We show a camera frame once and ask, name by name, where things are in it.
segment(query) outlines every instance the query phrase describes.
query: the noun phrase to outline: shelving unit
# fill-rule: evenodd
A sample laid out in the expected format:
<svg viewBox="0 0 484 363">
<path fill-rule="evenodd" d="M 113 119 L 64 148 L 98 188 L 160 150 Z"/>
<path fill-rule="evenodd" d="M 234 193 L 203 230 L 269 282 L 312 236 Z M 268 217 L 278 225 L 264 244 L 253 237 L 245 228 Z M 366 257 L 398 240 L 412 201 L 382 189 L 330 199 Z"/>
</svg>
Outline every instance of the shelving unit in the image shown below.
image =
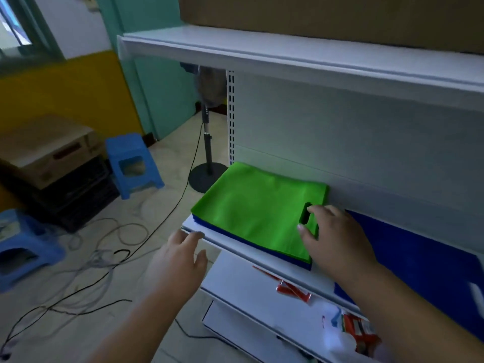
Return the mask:
<svg viewBox="0 0 484 363">
<path fill-rule="evenodd" d="M 332 204 L 484 260 L 484 56 L 193 25 L 128 33 L 118 46 L 121 59 L 152 55 L 228 71 L 231 163 L 327 183 Z M 330 278 L 192 217 L 182 229 L 203 231 L 224 250 L 202 285 L 218 300 L 204 318 L 207 327 L 267 363 L 247 331 L 270 348 L 285 351 L 280 336 L 324 362 L 343 361 L 319 344 L 316 325 L 299 334 L 304 330 L 286 318 L 292 308 L 312 321 L 327 302 L 361 316 L 334 294 Z M 251 265 L 318 302 L 300 310 Z"/>
</svg>

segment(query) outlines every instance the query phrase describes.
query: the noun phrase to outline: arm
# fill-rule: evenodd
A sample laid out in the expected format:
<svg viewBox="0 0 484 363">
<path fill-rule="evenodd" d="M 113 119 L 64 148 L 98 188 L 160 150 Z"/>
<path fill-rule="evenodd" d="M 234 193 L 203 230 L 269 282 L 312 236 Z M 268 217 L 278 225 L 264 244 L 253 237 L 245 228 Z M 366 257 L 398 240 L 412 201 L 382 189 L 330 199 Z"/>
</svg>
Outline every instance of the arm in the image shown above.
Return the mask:
<svg viewBox="0 0 484 363">
<path fill-rule="evenodd" d="M 333 206 L 311 206 L 316 241 L 303 225 L 313 260 L 354 299 L 401 363 L 484 361 L 484 345 L 375 259 L 360 225 Z"/>
<path fill-rule="evenodd" d="M 108 336 L 89 363 L 149 363 L 178 312 L 195 294 L 207 270 L 207 256 L 193 254 L 203 233 L 178 230 L 155 254 L 147 269 L 148 295 L 126 321 Z"/>
</svg>

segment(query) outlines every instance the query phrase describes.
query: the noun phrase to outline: tile floor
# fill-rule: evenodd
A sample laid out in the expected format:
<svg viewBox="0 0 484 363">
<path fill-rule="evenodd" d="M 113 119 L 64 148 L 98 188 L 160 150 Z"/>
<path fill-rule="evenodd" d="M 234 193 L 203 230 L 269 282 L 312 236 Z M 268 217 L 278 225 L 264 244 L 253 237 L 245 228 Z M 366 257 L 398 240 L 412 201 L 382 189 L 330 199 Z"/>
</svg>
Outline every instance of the tile floor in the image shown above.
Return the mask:
<svg viewBox="0 0 484 363">
<path fill-rule="evenodd" d="M 31 308 L 41 304 L 52 304 L 59 297 L 46 300 L 57 293 L 65 283 L 72 280 L 74 273 L 55 274 L 61 270 L 77 269 L 84 265 L 96 247 L 96 243 L 116 224 L 138 223 L 144 225 L 149 232 L 164 220 L 180 199 L 190 170 L 190 164 L 197 147 L 200 132 L 201 116 L 195 115 L 175 132 L 150 148 L 160 174 L 165 182 L 163 189 L 148 188 L 133 193 L 129 200 L 117 198 L 105 208 L 94 220 L 97 222 L 82 229 L 83 245 L 77 251 L 69 251 L 64 261 L 52 267 L 45 267 L 21 280 L 10 292 L 0 295 L 0 339 L 3 342 L 13 324 Z M 227 117 L 210 114 L 210 130 L 213 136 L 212 150 L 214 161 L 228 164 L 227 158 Z M 203 138 L 200 139 L 195 164 L 205 161 Z M 190 214 L 190 208 L 200 199 L 201 194 L 187 187 L 178 207 L 161 225 L 154 235 L 136 253 L 137 256 L 154 250 L 166 242 L 171 232 L 177 229 Z M 122 238 L 127 243 L 137 243 L 145 237 L 145 231 L 137 225 L 128 225 L 120 230 Z M 71 236 L 62 236 L 60 242 L 67 247 Z M 108 235 L 101 242 L 102 249 L 117 250 L 128 248 L 135 250 L 136 246 L 121 244 L 116 233 Z M 200 243 L 198 251 L 207 249 L 211 263 L 215 262 L 219 250 L 206 243 Z M 113 256 L 113 261 L 120 261 L 125 253 Z M 151 259 L 152 253 L 133 262 L 120 265 L 112 272 L 109 289 L 96 307 L 106 305 L 118 299 L 136 299 L 143 293 L 143 274 Z M 79 290 L 106 273 L 105 269 L 89 269 L 76 276 L 64 295 Z M 69 301 L 93 300 L 101 291 L 89 295 L 80 292 Z M 203 292 L 195 296 L 184 306 L 178 315 L 178 321 L 185 331 L 191 335 L 207 336 L 209 332 L 203 327 L 201 319 L 206 312 L 211 299 Z M 45 316 L 31 328 L 20 334 L 12 342 L 12 356 L 9 363 L 18 362 L 64 362 L 82 361 L 99 341 L 109 333 L 128 313 L 133 303 L 124 301 L 85 316 L 73 318 L 55 312 L 47 312 Z M 26 318 L 16 331 L 33 321 L 33 316 Z M 58 330 L 59 326 L 72 322 Z M 183 335 L 179 327 L 173 324 L 153 362 L 161 363 L 203 363 L 203 362 L 249 362 L 253 361 L 245 354 L 226 346 L 216 340 L 196 340 Z"/>
</svg>

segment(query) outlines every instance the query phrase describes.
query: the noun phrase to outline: stool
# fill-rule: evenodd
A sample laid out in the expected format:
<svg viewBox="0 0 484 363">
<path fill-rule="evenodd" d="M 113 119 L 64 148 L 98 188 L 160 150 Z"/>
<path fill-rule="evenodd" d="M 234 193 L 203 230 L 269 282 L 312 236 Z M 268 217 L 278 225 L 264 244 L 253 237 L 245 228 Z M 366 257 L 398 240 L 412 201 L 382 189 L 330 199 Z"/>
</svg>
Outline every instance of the stool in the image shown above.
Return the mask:
<svg viewBox="0 0 484 363">
<path fill-rule="evenodd" d="M 65 256 L 64 249 L 57 243 L 57 237 L 44 225 L 16 209 L 0 213 L 0 258 L 9 258 L 18 249 L 30 251 L 35 255 L 21 266 L 5 273 L 0 271 L 0 293 L 8 291 L 13 283 L 45 265 L 54 265 Z"/>
<path fill-rule="evenodd" d="M 154 183 L 156 188 L 165 185 L 140 134 L 126 134 L 106 139 L 106 150 L 116 178 L 115 183 L 123 200 L 129 199 L 130 190 L 135 187 L 148 183 Z M 145 164 L 145 172 L 142 175 L 124 175 L 125 166 L 141 161 Z"/>
</svg>

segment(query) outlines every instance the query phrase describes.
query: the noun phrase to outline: shelf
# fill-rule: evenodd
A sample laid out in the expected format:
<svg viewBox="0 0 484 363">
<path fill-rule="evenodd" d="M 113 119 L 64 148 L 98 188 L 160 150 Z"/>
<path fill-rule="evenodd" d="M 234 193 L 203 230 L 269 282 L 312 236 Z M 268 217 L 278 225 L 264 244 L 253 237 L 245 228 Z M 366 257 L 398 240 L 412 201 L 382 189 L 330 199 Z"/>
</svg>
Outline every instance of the shelf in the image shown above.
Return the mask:
<svg viewBox="0 0 484 363">
<path fill-rule="evenodd" d="M 306 363 L 298 350 L 267 329 L 214 300 L 203 317 L 207 329 L 263 363 Z"/>
<path fill-rule="evenodd" d="M 228 252 L 222 252 L 203 280 L 201 290 L 272 334 L 321 361 L 340 363 L 326 342 L 340 331 L 330 326 L 337 308 L 312 296 L 309 304 L 276 291 L 279 284 Z M 349 351 L 354 359 L 372 362 Z"/>
<path fill-rule="evenodd" d="M 156 55 L 369 94 L 482 108 L 475 102 L 484 93 L 480 55 L 194 25 L 127 33 L 118 37 L 118 46 L 121 59 Z"/>
<path fill-rule="evenodd" d="M 361 311 L 356 305 L 341 297 L 338 297 L 334 293 L 334 281 L 326 276 L 316 264 L 313 264 L 311 271 L 305 270 L 289 262 L 283 261 L 280 258 L 257 250 L 247 244 L 243 244 L 238 240 L 224 236 L 218 232 L 215 232 L 214 230 L 199 225 L 195 223 L 192 215 L 190 215 L 188 219 L 184 221 L 181 228 L 186 232 L 203 232 L 205 234 L 203 239 L 209 244 L 239 256 L 251 264 L 256 265 L 258 268 L 268 271 L 271 274 L 279 276 L 283 280 L 306 289 L 310 293 L 324 298 L 356 316 L 364 317 L 361 315 Z"/>
</svg>

